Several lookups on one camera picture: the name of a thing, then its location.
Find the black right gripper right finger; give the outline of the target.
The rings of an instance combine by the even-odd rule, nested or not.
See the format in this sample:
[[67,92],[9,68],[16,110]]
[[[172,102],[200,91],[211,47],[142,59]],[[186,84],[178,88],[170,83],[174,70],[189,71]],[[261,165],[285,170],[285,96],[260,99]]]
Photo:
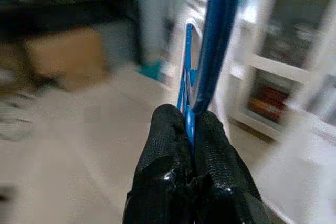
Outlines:
[[196,119],[195,165],[197,223],[269,223],[250,171],[210,111]]

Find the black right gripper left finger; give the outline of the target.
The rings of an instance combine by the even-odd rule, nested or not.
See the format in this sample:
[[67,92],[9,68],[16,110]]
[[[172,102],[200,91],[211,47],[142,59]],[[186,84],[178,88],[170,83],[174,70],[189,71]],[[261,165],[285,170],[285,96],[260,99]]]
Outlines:
[[123,223],[191,223],[195,172],[184,118],[157,107],[127,193]]

